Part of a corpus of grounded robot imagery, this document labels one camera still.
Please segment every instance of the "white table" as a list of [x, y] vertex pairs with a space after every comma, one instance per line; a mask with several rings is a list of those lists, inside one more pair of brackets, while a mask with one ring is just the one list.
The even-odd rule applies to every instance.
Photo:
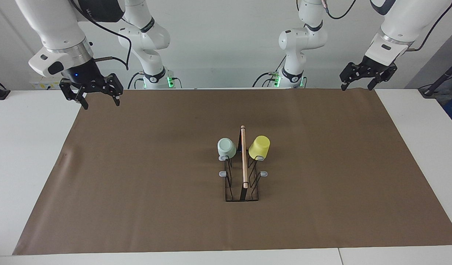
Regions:
[[[452, 221], [451, 120], [417, 91], [377, 93]], [[0, 101], [0, 264], [452, 265], [452, 245], [9, 257], [78, 110], [59, 91], [13, 91]]]

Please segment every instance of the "white wall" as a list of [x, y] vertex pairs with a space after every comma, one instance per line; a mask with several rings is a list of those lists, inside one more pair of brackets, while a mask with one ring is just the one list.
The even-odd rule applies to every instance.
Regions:
[[[339, 15], [351, 2], [331, 0], [330, 10]], [[293, 0], [148, 0], [148, 5], [157, 22], [170, 32], [171, 46], [160, 54], [184, 87], [251, 86], [259, 74], [274, 70], [283, 58], [278, 47], [280, 32], [302, 27]], [[11, 89], [29, 89], [27, 60], [41, 43], [13, 0], [0, 0], [0, 10], [0, 80]], [[340, 71], [349, 61], [361, 61], [382, 17], [374, 12], [369, 0], [359, 0], [343, 20], [326, 17], [324, 22], [329, 31], [327, 45], [305, 52], [308, 87], [340, 87]], [[80, 25], [94, 43], [96, 57], [125, 57], [126, 50], [117, 37], [87, 22]], [[124, 24], [105, 25], [117, 31]], [[398, 59], [399, 70], [392, 81], [379, 87], [405, 87], [451, 34], [452, 10], [424, 49]], [[125, 86], [130, 76], [141, 69], [135, 57], [129, 72], [118, 62], [101, 62], [99, 66], [103, 74], [115, 72]], [[368, 82], [356, 82], [355, 86]]]

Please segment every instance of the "cup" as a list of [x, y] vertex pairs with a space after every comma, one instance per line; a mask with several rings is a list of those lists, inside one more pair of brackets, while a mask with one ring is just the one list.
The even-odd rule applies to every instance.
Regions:
[[249, 147], [249, 156], [255, 160], [262, 160], [267, 157], [270, 148], [270, 139], [266, 136], [258, 136]]
[[218, 141], [218, 154], [221, 156], [228, 156], [232, 158], [236, 155], [237, 148], [234, 145], [234, 142], [229, 138], [222, 138]]

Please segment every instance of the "black cable connector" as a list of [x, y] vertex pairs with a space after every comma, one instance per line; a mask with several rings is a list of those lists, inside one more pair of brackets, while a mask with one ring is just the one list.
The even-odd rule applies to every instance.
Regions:
[[138, 75], [142, 75], [143, 72], [137, 72], [136, 74], [133, 75], [133, 77], [131, 78], [131, 80], [128, 83], [128, 88], [129, 89], [131, 87], [131, 83], [133, 82], [134, 78], [137, 77]]
[[266, 75], [272, 75], [272, 73], [266, 72], [266, 73], [261, 74], [259, 77], [257, 77], [257, 79], [255, 80], [255, 82], [254, 82], [254, 84], [252, 85], [252, 87], [255, 87], [255, 85], [256, 85], [257, 82], [260, 80], [260, 78], [262, 78], [262, 77], [264, 77], [264, 76], [266, 76]]
[[261, 87], [268, 87], [269, 85], [270, 85], [270, 82], [275, 82], [276, 81], [276, 79], [273, 79], [273, 78], [270, 78], [270, 79], [267, 79], [267, 80], [265, 80], [265, 81], [263, 81], [263, 84], [261, 84]]
[[180, 80], [180, 78], [178, 77], [172, 77], [172, 80], [178, 80], [178, 82], [180, 82], [180, 88], [183, 89], [184, 86], [182, 86], [182, 80]]
[[285, 61], [285, 59], [286, 59], [286, 55], [283, 57], [283, 59], [281, 59], [280, 64], [278, 65], [277, 69], [275, 69], [275, 72], [278, 72], [278, 69], [279, 69], [280, 66], [283, 64], [283, 62]]

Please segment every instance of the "brown paper mat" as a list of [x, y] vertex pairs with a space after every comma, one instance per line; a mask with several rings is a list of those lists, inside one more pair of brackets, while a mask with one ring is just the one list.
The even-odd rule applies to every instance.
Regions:
[[[129, 91], [120, 107], [105, 95], [88, 102], [15, 255], [452, 244], [374, 92]], [[249, 144], [270, 138], [269, 176], [260, 201], [226, 203], [216, 143], [236, 141], [242, 124]]]

